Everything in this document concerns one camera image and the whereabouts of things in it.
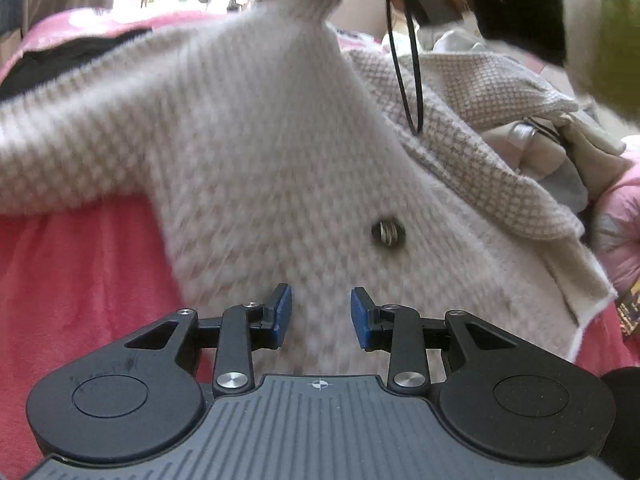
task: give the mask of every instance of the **checkered knit fabric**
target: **checkered knit fabric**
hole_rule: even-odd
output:
[[[463,308],[571,354],[610,286],[571,213],[473,128],[574,104],[503,57],[425,56],[414,139],[390,61],[341,56],[324,24],[339,2],[256,0],[4,104],[0,212],[146,192],[201,316],[292,285],[285,345],[258,371],[384,373],[384,355],[358,349],[354,286],[425,316]],[[406,229],[393,251],[370,234],[389,215]]]

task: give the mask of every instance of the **bed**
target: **bed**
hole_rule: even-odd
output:
[[[87,35],[220,19],[199,11],[131,22],[92,9],[48,18],[21,51]],[[367,36],[339,32],[342,48],[380,48]],[[0,70],[0,81],[20,59]],[[177,310],[180,295],[162,237],[144,196],[113,196],[77,210],[30,218],[0,217],[0,471],[17,480],[41,458],[24,406],[50,371]],[[601,375],[638,365],[640,345],[623,342],[614,305],[589,325],[577,364]],[[199,378],[210,377],[205,362]]]

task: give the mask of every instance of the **gray ribbed panel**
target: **gray ribbed panel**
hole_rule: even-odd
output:
[[[493,462],[455,441],[419,399],[376,378],[267,376],[217,400],[180,446],[149,462],[82,470],[46,461],[31,480],[612,480],[594,459],[555,468]]]

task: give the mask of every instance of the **black cuff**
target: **black cuff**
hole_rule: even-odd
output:
[[[562,0],[472,0],[480,33],[562,65],[566,57]]]

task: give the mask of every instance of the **button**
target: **button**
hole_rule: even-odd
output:
[[[389,217],[381,218],[372,225],[371,236],[377,245],[393,249],[404,244],[406,232],[397,218]]]

